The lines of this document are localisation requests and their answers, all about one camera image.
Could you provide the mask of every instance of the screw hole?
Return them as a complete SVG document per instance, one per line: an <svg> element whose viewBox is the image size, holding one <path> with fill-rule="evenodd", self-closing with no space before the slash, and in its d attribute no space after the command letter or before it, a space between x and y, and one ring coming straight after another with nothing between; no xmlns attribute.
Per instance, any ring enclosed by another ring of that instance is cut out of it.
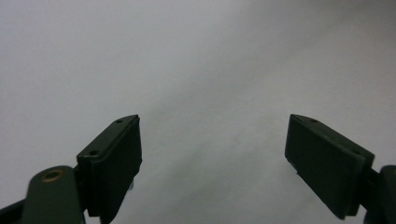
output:
<svg viewBox="0 0 396 224"><path fill-rule="evenodd" d="M48 183L59 179L64 174L63 170L52 170L43 175L41 178L43 182Z"/></svg>
<svg viewBox="0 0 396 224"><path fill-rule="evenodd" d="M99 154L98 150L90 151L90 156L97 156Z"/></svg>

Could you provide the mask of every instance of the white surface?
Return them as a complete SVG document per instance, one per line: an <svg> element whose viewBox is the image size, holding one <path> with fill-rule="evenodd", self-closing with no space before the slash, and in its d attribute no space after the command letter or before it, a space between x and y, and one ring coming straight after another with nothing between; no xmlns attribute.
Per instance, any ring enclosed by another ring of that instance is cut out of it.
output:
<svg viewBox="0 0 396 224"><path fill-rule="evenodd" d="M396 163L395 22L390 0L1 1L0 207L139 114L113 223L362 223L286 162L289 114Z"/></svg>

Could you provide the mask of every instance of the white tabletop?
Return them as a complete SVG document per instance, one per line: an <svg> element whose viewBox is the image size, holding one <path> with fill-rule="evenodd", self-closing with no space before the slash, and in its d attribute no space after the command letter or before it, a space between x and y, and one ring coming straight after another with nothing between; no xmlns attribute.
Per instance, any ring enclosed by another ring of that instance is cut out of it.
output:
<svg viewBox="0 0 396 224"><path fill-rule="evenodd" d="M391 0L2 1L0 207L139 114L144 161L113 223L362 223L287 163L289 115L379 171L396 163L395 85Z"/></svg>

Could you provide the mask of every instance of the black mechanical part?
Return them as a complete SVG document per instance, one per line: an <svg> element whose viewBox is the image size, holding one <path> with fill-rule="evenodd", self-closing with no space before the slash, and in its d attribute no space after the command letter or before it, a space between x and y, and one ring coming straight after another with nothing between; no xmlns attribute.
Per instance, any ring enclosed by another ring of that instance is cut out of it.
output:
<svg viewBox="0 0 396 224"><path fill-rule="evenodd" d="M73 170L59 166L36 175L25 200L0 210L0 223L84 223L87 208L110 223L142 162L139 120L134 115L111 123L78 154Z"/></svg>
<svg viewBox="0 0 396 224"><path fill-rule="evenodd" d="M325 124L290 115L285 156L339 218L367 209L364 223L396 223L396 166L378 174L375 155Z"/></svg>

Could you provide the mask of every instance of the gray surface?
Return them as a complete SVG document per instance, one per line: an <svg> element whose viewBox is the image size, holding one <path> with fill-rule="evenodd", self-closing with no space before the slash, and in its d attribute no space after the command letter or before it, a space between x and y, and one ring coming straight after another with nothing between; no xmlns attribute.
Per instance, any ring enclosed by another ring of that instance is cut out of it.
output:
<svg viewBox="0 0 396 224"><path fill-rule="evenodd" d="M396 162L396 3L1 1L0 207L139 114L114 223L338 220L283 156L290 113ZM89 223L99 223L90 219Z"/></svg>

